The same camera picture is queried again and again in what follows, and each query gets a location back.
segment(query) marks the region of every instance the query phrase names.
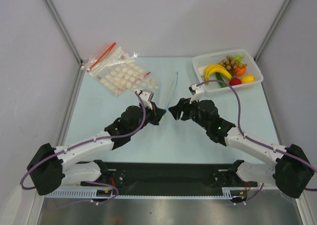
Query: gray floor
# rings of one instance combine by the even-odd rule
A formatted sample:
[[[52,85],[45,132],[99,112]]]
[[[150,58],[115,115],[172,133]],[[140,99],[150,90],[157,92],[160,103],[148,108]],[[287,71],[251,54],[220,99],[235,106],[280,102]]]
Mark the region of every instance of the gray floor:
[[[103,205],[45,199],[38,225],[298,225],[295,200],[263,191],[246,206],[226,200],[115,199]]]

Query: orange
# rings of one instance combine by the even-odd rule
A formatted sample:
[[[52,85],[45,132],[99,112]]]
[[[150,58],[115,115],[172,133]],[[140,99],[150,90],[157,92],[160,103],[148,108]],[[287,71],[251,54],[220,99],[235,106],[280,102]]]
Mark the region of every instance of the orange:
[[[243,75],[244,73],[246,73],[247,71],[247,68],[246,67],[237,67],[236,69],[233,69],[233,73],[236,75],[236,76],[241,76]]]

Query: banana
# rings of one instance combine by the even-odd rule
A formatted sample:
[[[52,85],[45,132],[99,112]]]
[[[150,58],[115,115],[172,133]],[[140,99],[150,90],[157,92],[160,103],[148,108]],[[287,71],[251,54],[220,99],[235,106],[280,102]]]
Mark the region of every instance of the banana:
[[[205,69],[205,80],[208,80],[209,79],[209,76],[208,76],[208,72],[212,69],[212,68],[215,68],[215,67],[220,67],[220,68],[223,68],[224,70],[227,70],[226,68],[224,68],[222,65],[219,65],[219,64],[212,64],[212,65],[209,65],[207,66],[207,68]]]
[[[222,65],[218,65],[218,64],[212,64],[212,65],[208,65],[208,66],[201,66],[201,67],[198,68],[198,72],[199,72],[199,74],[200,74],[201,76],[205,76],[205,73],[207,73],[210,68],[216,67],[216,66],[221,66],[221,67],[223,67]]]
[[[205,75],[205,80],[209,80],[210,75],[213,74],[213,73],[216,73],[216,72],[222,74],[228,80],[231,80],[231,78],[232,78],[231,74],[224,67],[212,67],[207,72],[207,75]]]

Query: robotic arm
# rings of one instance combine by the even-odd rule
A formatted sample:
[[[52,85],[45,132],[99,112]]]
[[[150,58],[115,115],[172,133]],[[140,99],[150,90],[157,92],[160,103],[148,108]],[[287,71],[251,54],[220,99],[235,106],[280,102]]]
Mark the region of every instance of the robotic arm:
[[[146,107],[145,121],[142,127],[148,123],[159,125],[159,121],[166,113],[166,110],[159,109],[152,102],[153,92],[149,90],[136,91]],[[136,130],[143,119],[141,105],[129,106],[126,111],[117,118],[111,125],[102,132],[90,137],[82,142],[73,145],[57,146],[53,148],[49,143],[41,146],[29,165],[27,170],[38,164],[43,159],[53,156],[42,163],[30,173],[39,195],[46,195],[56,190],[61,185],[82,183],[82,181],[94,181],[106,183],[108,172],[106,165],[101,160],[89,163],[80,163],[86,158],[114,150],[128,143],[131,136],[126,135]]]
[[[200,101],[204,94],[202,86],[191,85],[189,90],[193,95],[192,98],[182,98],[177,105],[168,109],[175,120],[191,119],[206,130],[207,136],[213,142],[236,148],[264,162],[264,164],[251,164],[243,160],[236,161],[229,170],[235,172],[243,181],[275,184],[286,195],[292,198],[300,197],[313,177],[314,171],[297,160],[275,151],[279,149],[309,163],[299,146],[292,144],[290,147],[285,147],[256,139],[271,145],[274,150],[259,146],[245,138],[246,134],[242,135],[235,124],[221,118],[212,100]]]

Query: white wall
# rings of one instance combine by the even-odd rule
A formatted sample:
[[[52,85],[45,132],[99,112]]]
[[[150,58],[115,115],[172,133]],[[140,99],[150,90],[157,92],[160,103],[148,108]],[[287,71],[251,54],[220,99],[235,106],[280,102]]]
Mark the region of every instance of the white wall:
[[[317,1],[294,0],[259,65],[286,145],[301,146],[317,167]],[[309,183],[317,188],[317,175]],[[317,192],[311,193],[317,209]]]
[[[56,143],[78,64],[42,0],[0,0],[0,206]]]
[[[244,48],[255,56],[283,0],[53,0],[81,57],[117,41],[142,56]]]

